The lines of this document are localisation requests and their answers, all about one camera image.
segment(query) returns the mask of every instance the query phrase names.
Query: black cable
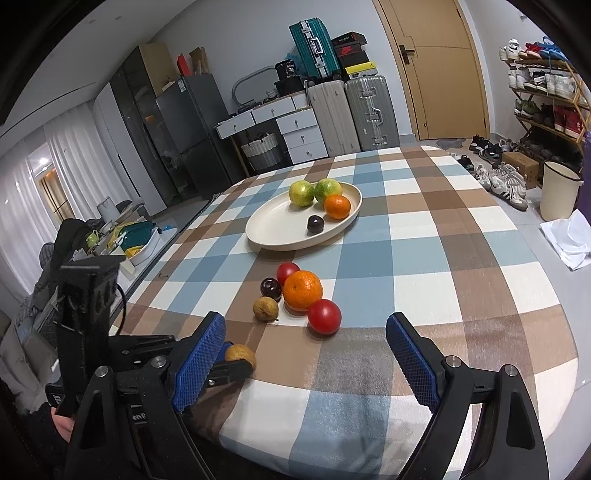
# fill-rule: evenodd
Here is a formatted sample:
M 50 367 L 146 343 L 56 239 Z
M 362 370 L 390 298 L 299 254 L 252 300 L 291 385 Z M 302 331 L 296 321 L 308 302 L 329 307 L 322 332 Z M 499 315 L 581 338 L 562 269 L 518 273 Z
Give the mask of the black cable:
M 125 299 L 125 292 L 119 284 L 117 284 L 117 290 L 119 290 L 119 293 L 121 293 L 121 298 L 123 299 L 123 318 L 121 319 L 121 325 L 119 325 L 117 333 L 115 334 L 120 335 L 121 330 L 123 330 L 123 325 L 125 324 L 125 317 L 127 316 L 127 300 Z

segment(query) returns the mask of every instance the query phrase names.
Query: suitcase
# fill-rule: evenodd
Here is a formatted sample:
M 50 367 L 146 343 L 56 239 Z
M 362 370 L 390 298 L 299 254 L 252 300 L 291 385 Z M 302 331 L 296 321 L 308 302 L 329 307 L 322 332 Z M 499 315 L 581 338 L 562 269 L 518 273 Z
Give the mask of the suitcase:
M 350 80 L 346 91 L 361 149 L 399 147 L 398 127 L 386 78 L 374 75 Z
M 339 75 L 336 79 L 340 79 L 340 65 L 335 50 L 319 18 L 302 20 L 290 26 L 290 31 L 308 77 L 329 79 Z
M 341 80 L 308 88 L 310 104 L 330 157 L 361 151 L 355 124 Z

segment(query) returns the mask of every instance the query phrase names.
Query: door handle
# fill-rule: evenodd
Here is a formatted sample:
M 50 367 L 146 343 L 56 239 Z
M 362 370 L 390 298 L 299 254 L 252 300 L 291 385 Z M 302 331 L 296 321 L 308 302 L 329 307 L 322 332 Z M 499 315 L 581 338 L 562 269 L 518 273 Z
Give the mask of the door handle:
M 416 51 L 414 50 L 407 50 L 404 48 L 404 45 L 399 45 L 400 48 L 400 55 L 402 55 L 402 59 L 404 60 L 405 65 L 410 65 L 410 60 L 408 59 L 408 54 L 414 55 Z

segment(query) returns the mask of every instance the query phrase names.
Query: metal screw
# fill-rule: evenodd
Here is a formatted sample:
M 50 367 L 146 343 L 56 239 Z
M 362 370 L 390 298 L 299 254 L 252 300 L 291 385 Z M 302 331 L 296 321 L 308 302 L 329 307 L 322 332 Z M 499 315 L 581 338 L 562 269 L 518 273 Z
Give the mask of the metal screw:
M 150 362 L 150 365 L 154 368 L 162 368 L 166 365 L 166 357 L 164 355 L 155 356 Z
M 109 367 L 106 365 L 101 365 L 99 368 L 95 370 L 95 375 L 97 377 L 104 377 L 107 373 L 109 373 Z
M 519 373 L 519 370 L 517 370 L 517 367 L 513 365 L 505 365 L 505 373 L 510 377 L 516 377 Z
M 457 368 L 462 364 L 462 360 L 460 360 L 455 355 L 450 355 L 445 357 L 445 363 L 447 363 L 452 368 Z

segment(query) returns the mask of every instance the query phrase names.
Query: cardboard box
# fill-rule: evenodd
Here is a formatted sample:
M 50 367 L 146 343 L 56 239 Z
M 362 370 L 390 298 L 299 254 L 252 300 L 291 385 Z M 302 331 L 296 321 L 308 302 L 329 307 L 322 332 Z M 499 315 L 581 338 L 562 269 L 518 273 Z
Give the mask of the cardboard box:
M 538 186 L 538 170 L 540 164 L 519 152 L 503 152 L 503 162 L 513 165 L 525 177 L 525 188 L 533 189 Z

